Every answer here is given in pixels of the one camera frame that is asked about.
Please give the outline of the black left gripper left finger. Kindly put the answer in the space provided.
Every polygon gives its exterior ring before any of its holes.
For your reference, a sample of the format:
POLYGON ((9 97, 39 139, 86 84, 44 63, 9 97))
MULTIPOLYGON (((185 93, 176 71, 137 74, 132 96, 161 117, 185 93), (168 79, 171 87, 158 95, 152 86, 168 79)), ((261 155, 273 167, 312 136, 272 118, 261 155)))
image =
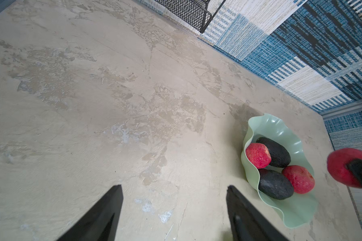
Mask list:
POLYGON ((121 185, 112 186, 59 241, 113 241, 123 204, 121 185))

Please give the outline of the red fake peach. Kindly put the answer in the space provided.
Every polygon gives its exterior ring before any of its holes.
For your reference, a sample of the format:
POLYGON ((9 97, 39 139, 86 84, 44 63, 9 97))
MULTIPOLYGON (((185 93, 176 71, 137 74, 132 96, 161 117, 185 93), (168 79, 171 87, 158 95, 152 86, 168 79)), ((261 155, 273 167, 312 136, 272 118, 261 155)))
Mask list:
POLYGON ((315 187, 315 180, 305 167, 288 166, 282 170, 282 174, 290 181, 295 193, 306 194, 315 187))
POLYGON ((336 181, 349 187, 362 188, 353 173, 347 168, 347 164, 354 159, 362 159, 361 150, 343 148, 334 151, 327 158, 327 169, 336 181))
POLYGON ((257 169, 267 167, 271 163, 271 155, 266 145, 261 143, 251 143, 245 150, 250 163, 257 169))

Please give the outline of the dark avocado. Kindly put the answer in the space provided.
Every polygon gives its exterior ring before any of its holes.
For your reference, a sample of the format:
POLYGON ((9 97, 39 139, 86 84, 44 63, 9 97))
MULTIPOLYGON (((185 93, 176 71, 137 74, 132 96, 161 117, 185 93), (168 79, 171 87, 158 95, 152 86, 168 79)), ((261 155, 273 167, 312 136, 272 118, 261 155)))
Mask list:
POLYGON ((267 169, 259 169, 258 171, 260 174, 259 191, 277 200, 284 200, 293 196, 294 188, 282 173, 267 169))
POLYGON ((260 137, 256 142, 267 147, 272 158, 271 163, 269 164, 270 166, 285 168, 291 163, 291 156, 289 152, 279 143, 266 137, 260 137))

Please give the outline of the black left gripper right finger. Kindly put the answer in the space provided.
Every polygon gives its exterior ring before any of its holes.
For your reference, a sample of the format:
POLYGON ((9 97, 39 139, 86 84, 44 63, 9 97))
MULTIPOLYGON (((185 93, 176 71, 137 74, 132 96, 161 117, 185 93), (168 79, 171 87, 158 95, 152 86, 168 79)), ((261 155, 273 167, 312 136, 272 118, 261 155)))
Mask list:
POLYGON ((226 204, 235 241, 287 241, 233 185, 228 186, 226 204))

